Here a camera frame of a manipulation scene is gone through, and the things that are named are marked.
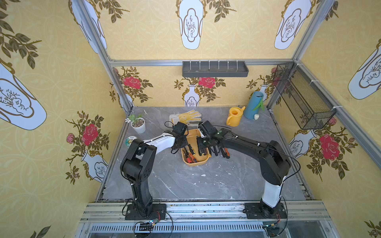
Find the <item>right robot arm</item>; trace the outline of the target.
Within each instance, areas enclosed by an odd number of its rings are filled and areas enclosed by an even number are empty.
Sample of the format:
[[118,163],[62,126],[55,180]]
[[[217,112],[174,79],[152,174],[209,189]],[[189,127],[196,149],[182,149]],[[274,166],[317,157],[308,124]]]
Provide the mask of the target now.
[[201,133],[201,144],[208,147],[231,149],[243,153],[260,164],[261,175],[265,180],[262,204],[275,208],[281,200],[281,191],[291,165],[288,156],[280,144],[274,140],[260,142],[240,136],[228,128],[218,130],[209,121],[198,125]]

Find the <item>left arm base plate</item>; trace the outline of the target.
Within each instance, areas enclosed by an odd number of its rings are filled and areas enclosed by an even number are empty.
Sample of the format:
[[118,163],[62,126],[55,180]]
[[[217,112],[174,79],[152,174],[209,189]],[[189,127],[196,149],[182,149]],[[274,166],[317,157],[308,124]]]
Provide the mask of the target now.
[[147,208],[141,208],[134,203],[129,204],[127,208],[123,209],[123,215],[125,220],[153,220],[159,219],[164,220],[166,217],[167,205],[164,203],[152,204]]

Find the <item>black yellow handle screwdriver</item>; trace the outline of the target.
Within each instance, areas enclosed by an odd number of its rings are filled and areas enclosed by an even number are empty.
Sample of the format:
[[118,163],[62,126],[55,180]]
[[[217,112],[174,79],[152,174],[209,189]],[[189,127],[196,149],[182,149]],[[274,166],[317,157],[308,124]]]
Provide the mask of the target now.
[[213,147],[213,153],[215,156],[218,156],[218,151],[217,151],[217,148],[215,146]]

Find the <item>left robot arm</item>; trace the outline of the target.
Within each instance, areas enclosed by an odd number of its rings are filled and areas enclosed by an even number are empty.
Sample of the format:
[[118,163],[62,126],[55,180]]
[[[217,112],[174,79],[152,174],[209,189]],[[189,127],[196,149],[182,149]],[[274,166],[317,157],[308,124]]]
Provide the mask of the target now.
[[133,200],[125,215],[126,220],[150,219],[166,215],[165,204],[153,204],[148,178],[158,153],[168,148],[179,151],[187,146],[187,131],[188,126],[178,122],[171,131],[165,131],[157,137],[132,141],[120,166],[122,177],[130,182],[133,192]]

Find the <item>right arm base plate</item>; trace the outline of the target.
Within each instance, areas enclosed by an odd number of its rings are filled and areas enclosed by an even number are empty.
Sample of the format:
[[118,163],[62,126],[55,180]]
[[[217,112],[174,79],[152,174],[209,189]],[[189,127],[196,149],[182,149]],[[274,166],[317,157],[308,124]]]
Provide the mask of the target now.
[[245,203],[243,213],[248,219],[286,219],[288,217],[283,203],[279,202],[274,208],[262,201],[256,203]]

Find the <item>orange black handle screwdriver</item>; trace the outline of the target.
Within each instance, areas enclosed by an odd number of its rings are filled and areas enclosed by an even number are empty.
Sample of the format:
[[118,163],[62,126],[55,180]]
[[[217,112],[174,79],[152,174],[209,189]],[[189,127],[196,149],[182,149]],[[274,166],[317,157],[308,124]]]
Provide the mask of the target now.
[[227,148],[224,148],[224,151],[225,151],[225,158],[229,159],[230,158],[230,154],[229,154]]

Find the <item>yellow plastic storage box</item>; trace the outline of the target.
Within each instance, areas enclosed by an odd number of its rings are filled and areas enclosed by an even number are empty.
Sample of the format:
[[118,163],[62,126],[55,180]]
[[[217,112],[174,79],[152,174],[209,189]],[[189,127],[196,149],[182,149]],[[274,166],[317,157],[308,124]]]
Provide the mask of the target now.
[[201,139],[201,133],[198,129],[189,130],[186,134],[186,146],[181,149],[183,162],[190,166],[200,166],[205,164],[211,157],[208,149],[202,150],[198,148],[198,139]]

